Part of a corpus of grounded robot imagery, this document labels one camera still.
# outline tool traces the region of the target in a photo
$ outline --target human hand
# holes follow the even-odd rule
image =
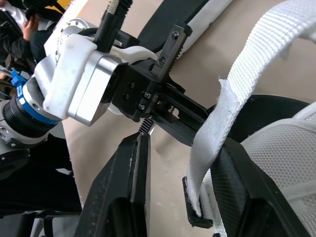
[[[0,7],[4,7],[6,3],[6,0],[0,0]]]
[[[40,18],[36,15],[31,16],[30,20],[24,22],[23,24],[23,39],[25,41],[30,41],[30,36],[34,31],[38,30]]]

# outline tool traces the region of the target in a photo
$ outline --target gray mesh fabric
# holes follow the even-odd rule
[[[316,121],[283,119],[251,135],[242,145],[316,237]]]

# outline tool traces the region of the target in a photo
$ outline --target white webbing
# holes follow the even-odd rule
[[[227,80],[220,80],[221,94],[215,110],[197,132],[187,169],[188,195],[193,209],[201,216],[200,188],[218,155],[239,111],[253,92],[262,72],[298,37],[315,42],[316,0],[288,0],[271,8],[257,22],[246,45],[234,62]],[[215,232],[223,228],[214,194],[203,195],[202,206],[211,203]]]

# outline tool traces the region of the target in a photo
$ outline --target screw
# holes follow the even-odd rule
[[[179,34],[179,32],[177,32],[177,31],[174,31],[174,32],[172,32],[172,34],[171,34],[171,38],[172,38],[173,40],[177,40],[177,39],[179,38],[179,36],[180,36],[180,34]]]
[[[163,65],[165,62],[166,62],[166,59],[164,57],[161,57],[161,58],[158,59],[158,63],[160,65]]]
[[[151,93],[145,91],[145,93],[144,93],[144,98],[145,98],[145,99],[149,99],[150,97],[151,97]]]
[[[144,110],[144,109],[145,109],[145,105],[143,105],[143,104],[138,104],[138,108],[139,108],[139,110]]]

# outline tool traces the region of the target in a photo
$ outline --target beige floor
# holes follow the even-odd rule
[[[98,24],[108,1],[90,0],[80,13]],[[203,36],[176,63],[172,78],[186,94],[204,106],[216,103],[219,77],[226,77],[260,16],[278,0],[234,0]],[[161,0],[135,0],[123,29],[137,36]],[[287,61],[275,60],[264,72],[256,92],[315,101],[316,47],[299,39]],[[107,112],[92,127],[68,119],[64,128],[82,202],[90,185],[123,137],[139,124]],[[181,178],[190,148],[179,144],[162,129],[152,134],[151,237],[211,236],[209,230],[191,228],[187,221]]]

